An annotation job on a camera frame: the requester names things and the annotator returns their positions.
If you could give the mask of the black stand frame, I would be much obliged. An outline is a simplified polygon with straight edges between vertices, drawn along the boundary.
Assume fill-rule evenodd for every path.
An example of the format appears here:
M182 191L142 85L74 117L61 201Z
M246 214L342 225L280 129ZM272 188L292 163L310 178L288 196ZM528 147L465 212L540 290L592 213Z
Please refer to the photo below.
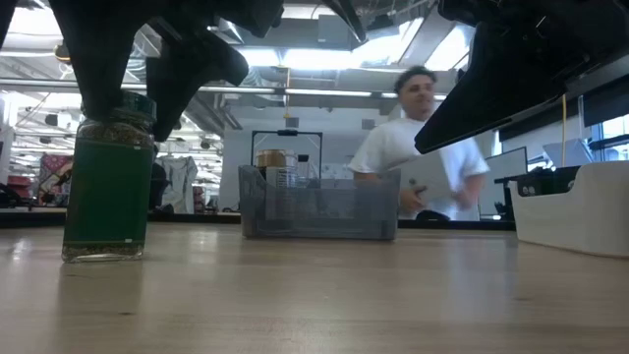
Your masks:
M322 166L322 148L323 148L323 133L322 132L304 132L293 129L283 129L276 131L265 131L265 130L253 130L251 134L251 149L250 149L250 165L254 165L255 160L255 138L257 134L271 134L283 137L297 137L299 135L309 135L309 136L317 136L319 137L319 145L318 145L318 166L319 169Z

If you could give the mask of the white computer monitor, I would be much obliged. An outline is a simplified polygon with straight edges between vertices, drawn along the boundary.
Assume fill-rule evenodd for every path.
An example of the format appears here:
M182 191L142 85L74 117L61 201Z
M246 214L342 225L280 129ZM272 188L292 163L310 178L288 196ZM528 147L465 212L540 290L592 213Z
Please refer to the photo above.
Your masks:
M479 198L481 218L490 217L513 221L513 208L509 180L528 171L528 156L525 147L488 157L489 172Z

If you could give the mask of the ceiling light strip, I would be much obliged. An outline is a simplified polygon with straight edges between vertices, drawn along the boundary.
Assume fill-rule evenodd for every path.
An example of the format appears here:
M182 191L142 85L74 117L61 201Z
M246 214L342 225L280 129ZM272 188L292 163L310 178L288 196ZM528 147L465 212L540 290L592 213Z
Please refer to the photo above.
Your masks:
M264 94L264 95L308 95L308 96L334 96L334 97L359 97L373 99L396 99L395 92L362 91L340 89L315 89L315 88L236 88L204 86L199 91L213 93L238 93L238 94Z

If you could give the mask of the colourful patterned cloth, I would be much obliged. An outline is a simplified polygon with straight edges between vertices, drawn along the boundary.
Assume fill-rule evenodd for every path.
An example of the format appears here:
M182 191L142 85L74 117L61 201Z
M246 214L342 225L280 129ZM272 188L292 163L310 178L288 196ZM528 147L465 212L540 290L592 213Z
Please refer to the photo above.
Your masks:
M38 168L25 175L29 184L23 200L32 206L66 207L68 205L74 157L44 153Z

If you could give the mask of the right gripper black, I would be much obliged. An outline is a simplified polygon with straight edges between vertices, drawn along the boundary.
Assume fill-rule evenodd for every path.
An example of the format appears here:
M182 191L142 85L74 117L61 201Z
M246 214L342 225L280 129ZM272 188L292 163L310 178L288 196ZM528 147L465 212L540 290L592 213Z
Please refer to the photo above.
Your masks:
M421 153L553 102L629 53L629 0L439 0L438 12L477 27L467 72L415 137Z

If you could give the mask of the black aluminium table frame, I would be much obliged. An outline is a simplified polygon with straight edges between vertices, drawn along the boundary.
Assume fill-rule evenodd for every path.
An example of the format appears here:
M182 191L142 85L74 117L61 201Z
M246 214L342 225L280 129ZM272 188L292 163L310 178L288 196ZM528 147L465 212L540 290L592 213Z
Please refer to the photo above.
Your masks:
M66 220L64 209L42 208L28 210L0 208L0 229L63 226ZM149 222L240 224L239 214L150 214ZM415 221L399 220L403 229L469 230L469 231L515 231L514 221Z

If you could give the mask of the person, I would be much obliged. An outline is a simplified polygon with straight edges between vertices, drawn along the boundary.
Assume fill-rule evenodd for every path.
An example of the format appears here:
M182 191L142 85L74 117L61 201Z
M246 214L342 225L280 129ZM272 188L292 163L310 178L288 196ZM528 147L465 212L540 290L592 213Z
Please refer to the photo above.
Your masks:
M413 66L398 77L394 91L404 116L369 132L349 163L356 180L375 179L390 170L392 165L420 154L415 147L415 137L433 113L435 84L434 72L424 66ZM429 209L455 220L461 211L478 204L489 167L476 140L469 138L444 147L443 150L456 156L460 163L458 186L453 199L406 209L401 206L399 197L399 215L402 218L415 219L419 212Z
M159 209L162 205L163 193L169 185L166 179L165 169L157 163L157 154L159 149L157 145L153 146L153 163L151 166L150 188L148 210L153 211Z

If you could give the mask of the grey hanging garment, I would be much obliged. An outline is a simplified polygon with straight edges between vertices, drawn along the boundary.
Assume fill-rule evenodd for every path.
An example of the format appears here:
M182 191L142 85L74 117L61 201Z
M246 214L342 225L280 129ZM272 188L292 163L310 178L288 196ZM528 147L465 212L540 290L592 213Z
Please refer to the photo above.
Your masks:
M161 156L156 162L164 168L169 182L162 196L162 203L173 207L175 213L194 213L193 182L198 168L190 157Z

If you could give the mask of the gold-lidded glass seasoning jar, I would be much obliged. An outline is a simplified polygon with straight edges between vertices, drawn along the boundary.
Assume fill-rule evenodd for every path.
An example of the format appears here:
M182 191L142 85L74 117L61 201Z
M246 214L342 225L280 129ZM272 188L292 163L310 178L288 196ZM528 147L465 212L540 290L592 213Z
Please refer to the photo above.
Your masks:
M256 167L266 182L265 204L268 219L288 219L297 188L297 155L289 149L262 149Z

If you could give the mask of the green-lidded glass spice jar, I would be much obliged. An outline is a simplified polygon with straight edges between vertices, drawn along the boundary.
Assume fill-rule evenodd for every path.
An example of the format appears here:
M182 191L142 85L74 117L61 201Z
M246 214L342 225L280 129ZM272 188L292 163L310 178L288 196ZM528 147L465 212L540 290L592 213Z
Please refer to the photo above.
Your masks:
M66 263L143 255L156 104L121 92L107 118L79 126L61 257Z

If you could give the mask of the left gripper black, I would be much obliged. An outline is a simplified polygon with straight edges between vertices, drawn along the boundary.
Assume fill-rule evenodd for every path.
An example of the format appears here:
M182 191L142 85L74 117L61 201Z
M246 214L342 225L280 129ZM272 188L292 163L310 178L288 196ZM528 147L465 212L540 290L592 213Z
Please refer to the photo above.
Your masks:
M106 122L120 104L121 84L140 27L152 17L151 0L49 0L70 54L87 118ZM161 52L148 57L146 94L156 103L154 139L164 142L199 88L211 81L239 86L245 57L208 27L222 19L265 37L278 27L284 0L169 0L148 21Z

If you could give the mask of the grey laptop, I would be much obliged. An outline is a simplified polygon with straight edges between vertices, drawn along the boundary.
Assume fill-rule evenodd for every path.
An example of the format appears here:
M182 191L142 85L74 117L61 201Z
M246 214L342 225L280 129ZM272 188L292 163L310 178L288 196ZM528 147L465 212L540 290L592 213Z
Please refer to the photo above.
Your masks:
M458 158L443 149L414 155L392 165L400 172L400 203L406 209L452 200L458 186Z

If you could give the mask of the white plastic bin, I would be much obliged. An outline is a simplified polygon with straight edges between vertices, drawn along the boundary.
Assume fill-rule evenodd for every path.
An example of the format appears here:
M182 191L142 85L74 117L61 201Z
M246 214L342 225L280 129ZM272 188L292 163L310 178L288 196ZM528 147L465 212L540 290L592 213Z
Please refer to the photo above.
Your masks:
M629 161L582 165L565 193L522 197L510 187L520 241L629 259Z

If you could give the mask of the grey translucent plastic bin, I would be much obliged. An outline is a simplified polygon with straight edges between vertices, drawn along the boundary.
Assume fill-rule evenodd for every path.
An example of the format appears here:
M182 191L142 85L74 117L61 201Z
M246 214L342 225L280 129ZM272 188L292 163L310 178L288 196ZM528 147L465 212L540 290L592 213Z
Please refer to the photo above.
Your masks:
M259 169L239 167L240 211L247 238L391 241L398 227L400 172L374 180L313 179L276 187Z

